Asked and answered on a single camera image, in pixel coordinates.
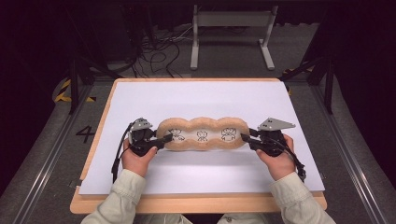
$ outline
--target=sleeve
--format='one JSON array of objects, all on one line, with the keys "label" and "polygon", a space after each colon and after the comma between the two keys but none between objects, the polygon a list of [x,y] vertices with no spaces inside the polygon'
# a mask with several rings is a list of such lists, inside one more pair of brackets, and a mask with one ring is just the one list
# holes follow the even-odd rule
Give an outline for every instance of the sleeve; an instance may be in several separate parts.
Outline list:
[{"label": "sleeve", "polygon": [[287,224],[335,223],[296,173],[277,180],[271,185],[271,192]]},{"label": "sleeve", "polygon": [[122,170],[107,198],[81,223],[133,223],[136,205],[146,180],[129,170]]}]

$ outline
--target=hand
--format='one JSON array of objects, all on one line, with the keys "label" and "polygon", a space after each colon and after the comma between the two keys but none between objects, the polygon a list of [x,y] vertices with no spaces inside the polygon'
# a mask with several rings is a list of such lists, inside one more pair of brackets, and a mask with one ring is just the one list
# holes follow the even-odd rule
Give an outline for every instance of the hand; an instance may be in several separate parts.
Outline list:
[{"label": "hand", "polygon": [[[128,148],[128,146],[129,141],[128,139],[125,139],[123,142],[123,148]],[[122,168],[145,177],[149,168],[149,162],[154,158],[155,154],[157,154],[157,150],[158,148],[152,147],[146,155],[139,157],[134,154],[131,149],[127,149],[121,157]]]},{"label": "hand", "polygon": [[[285,137],[286,144],[288,144],[290,150],[294,152],[293,139],[286,134],[283,134],[283,136]],[[268,166],[270,175],[275,181],[295,172],[296,168],[294,161],[286,151],[284,151],[277,157],[268,156],[264,151],[260,149],[257,149],[256,153],[259,156],[260,160],[265,162],[265,164]]]}]

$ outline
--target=number 4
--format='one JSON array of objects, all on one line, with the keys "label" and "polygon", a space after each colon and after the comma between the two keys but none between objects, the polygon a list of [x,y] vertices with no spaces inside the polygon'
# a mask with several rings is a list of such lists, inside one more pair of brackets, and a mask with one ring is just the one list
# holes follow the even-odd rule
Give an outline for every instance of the number 4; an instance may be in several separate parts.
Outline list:
[{"label": "number 4", "polygon": [[84,129],[82,129],[81,131],[79,131],[78,133],[76,133],[76,135],[85,135],[84,143],[87,143],[88,137],[90,135],[95,135],[95,133],[91,133],[91,129],[92,129],[91,126],[87,126]]}]

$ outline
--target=white paper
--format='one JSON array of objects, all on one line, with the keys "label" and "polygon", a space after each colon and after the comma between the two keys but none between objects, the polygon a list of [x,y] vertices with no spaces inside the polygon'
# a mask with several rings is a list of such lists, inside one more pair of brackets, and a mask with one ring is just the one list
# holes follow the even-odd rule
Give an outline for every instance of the white paper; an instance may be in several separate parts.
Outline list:
[{"label": "white paper", "polygon": [[[118,82],[105,125],[80,194],[108,194],[111,166],[130,122],[144,118],[153,131],[165,119],[240,118],[249,128],[268,118],[296,125],[282,130],[294,140],[305,165],[305,184],[324,190],[303,130],[283,82],[190,81]],[[161,149],[151,161],[144,194],[269,192],[273,182],[266,165],[244,144],[238,149],[174,152]]]}]

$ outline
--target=black cable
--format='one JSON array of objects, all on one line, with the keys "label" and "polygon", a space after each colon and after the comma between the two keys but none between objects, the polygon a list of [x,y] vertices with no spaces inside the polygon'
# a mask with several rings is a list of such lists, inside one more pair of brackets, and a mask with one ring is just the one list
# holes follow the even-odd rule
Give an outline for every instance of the black cable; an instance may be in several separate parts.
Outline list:
[{"label": "black cable", "polygon": [[128,150],[128,149],[130,149],[130,148],[131,148],[131,147],[127,147],[127,148],[125,148],[125,149],[121,152],[121,154],[120,154],[120,159],[122,158],[123,153],[126,152],[126,150]]},{"label": "black cable", "polygon": [[[162,60],[159,60],[159,61],[153,61],[153,58],[154,58],[155,56],[157,56],[157,55],[162,55],[162,56],[163,56],[163,59],[162,59]],[[161,70],[161,69],[157,69],[157,70],[154,71],[154,69],[153,69],[153,67],[152,67],[152,64],[153,64],[153,63],[162,63],[162,62],[164,62],[165,60],[166,60],[166,54],[164,54],[163,52],[157,52],[157,53],[152,54],[152,55],[151,55],[151,58],[150,58],[150,60],[149,60],[149,66],[150,66],[150,68],[151,68],[151,72],[152,72],[152,73],[156,73],[156,72],[158,72],[158,71]]]},{"label": "black cable", "polygon": [[288,145],[282,145],[281,143],[279,143],[278,141],[270,138],[270,137],[266,137],[264,136],[264,138],[266,140],[269,140],[273,143],[275,143],[276,145],[278,145],[279,147],[283,148],[284,150],[286,150],[288,152],[289,155],[291,155],[291,157],[293,158],[294,164],[297,167],[297,174],[300,177],[300,179],[304,182],[305,178],[306,178],[306,171],[304,169],[304,165],[297,159],[297,156],[294,152],[291,151],[291,149],[289,148]]},{"label": "black cable", "polygon": [[166,40],[165,40],[165,41],[163,41],[163,40],[159,41],[159,40],[156,38],[154,41],[156,42],[157,45],[158,45],[158,44],[161,44],[161,45],[160,45],[160,46],[156,46],[156,48],[153,48],[153,47],[150,47],[150,46],[149,46],[149,45],[151,44],[149,41],[142,42],[142,49],[149,50],[149,51],[146,51],[146,52],[144,52],[144,53],[151,53],[152,51],[155,51],[155,50],[163,50],[163,49],[166,49]]},{"label": "black cable", "polygon": [[116,159],[114,160],[113,166],[111,167],[111,174],[113,174],[113,183],[116,181],[117,175],[119,172],[119,165],[120,165],[120,160],[121,160],[121,156],[119,156],[119,155],[120,155],[121,147],[123,145],[123,141],[125,140],[125,136],[128,133],[128,131],[131,130],[132,125],[134,125],[134,123],[130,123],[128,125],[128,128],[126,128],[124,134],[122,135],[120,145],[119,145],[119,148],[118,148],[117,154],[116,154]]},{"label": "black cable", "polygon": [[144,68],[143,68],[143,65],[142,65],[142,63],[140,62],[140,59],[138,59],[138,61],[139,61],[140,67],[142,68],[142,73],[143,73],[143,76],[141,76],[140,73],[139,73],[139,76],[141,76],[141,77],[149,77],[149,75],[147,75],[147,74],[145,73],[145,70],[144,70]]},{"label": "black cable", "polygon": [[176,43],[174,43],[174,42],[172,42],[175,46],[176,46],[176,48],[177,48],[177,55],[175,56],[175,58],[169,63],[169,64],[167,64],[166,65],[166,72],[171,76],[171,77],[174,77],[173,75],[172,75],[172,73],[169,71],[169,66],[171,65],[171,63],[172,62],[174,62],[177,58],[178,58],[178,55],[180,54],[180,48],[178,47],[178,45],[176,44]]},{"label": "black cable", "polygon": [[132,71],[134,71],[134,77],[135,78],[137,78],[137,71],[136,71],[136,68],[134,67],[134,64],[131,66],[131,68],[132,68]]}]

